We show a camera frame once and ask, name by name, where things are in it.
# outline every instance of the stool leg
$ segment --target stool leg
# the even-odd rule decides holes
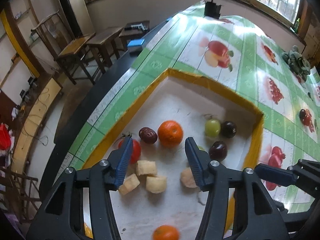
[[[107,47],[105,45],[101,45],[99,47],[99,51],[100,51],[105,63],[108,64],[108,67],[111,67],[112,66],[112,61],[111,61],[109,53],[107,51]]]
[[[120,54],[119,54],[119,51],[117,49],[117,45],[116,45],[115,40],[111,41],[111,46],[113,48],[113,51],[115,52],[115,55],[116,55],[117,59],[119,59],[120,58]]]
[[[96,48],[95,47],[90,47],[90,50],[92,52],[92,55],[93,55],[94,59],[97,62],[98,67],[100,68],[102,74],[104,74],[106,71],[104,69],[103,63],[100,61],[100,58],[99,58],[99,55],[98,55],[98,52],[97,52]]]
[[[57,59],[56,62],[57,64],[59,65],[59,67],[63,70],[63,72],[66,74],[66,76],[70,79],[70,81],[76,85],[76,81],[73,79],[73,77],[70,75],[70,73],[68,72],[68,70],[64,67],[64,64],[63,64],[63,59]]]
[[[127,38],[126,37],[121,37],[121,42],[122,42],[122,46],[124,48],[124,51],[127,51],[128,50],[128,47],[127,47]]]
[[[87,69],[85,68],[85,66],[83,65],[82,61],[80,60],[80,58],[78,56],[75,56],[77,63],[79,64],[79,66],[82,68],[82,70],[84,71],[84,73],[87,75],[87,77],[89,78],[89,80],[91,81],[91,83],[94,85],[95,82],[92,78],[92,76],[89,74],[89,72],[87,71]]]

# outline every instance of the red bag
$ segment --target red bag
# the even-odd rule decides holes
[[[11,146],[10,135],[7,128],[2,123],[0,124],[0,150],[7,150]]]

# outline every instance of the metal screw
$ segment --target metal screw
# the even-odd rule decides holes
[[[210,161],[210,165],[213,167],[218,167],[220,163],[218,161]]]
[[[251,169],[251,168],[246,168],[246,169],[245,169],[245,172],[248,173],[248,174],[253,174],[253,169]]]
[[[100,166],[107,166],[109,164],[109,162],[107,160],[102,160],[99,162]]]
[[[66,174],[70,174],[70,173],[73,172],[73,170],[74,170],[74,168],[68,167],[68,168],[66,168],[66,169],[64,170],[64,172],[65,172]]]

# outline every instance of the tangerine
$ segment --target tangerine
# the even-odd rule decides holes
[[[153,232],[153,240],[178,240],[180,233],[173,226],[163,225]]]
[[[164,121],[158,128],[158,138],[163,146],[172,148],[181,143],[183,130],[176,121]]]

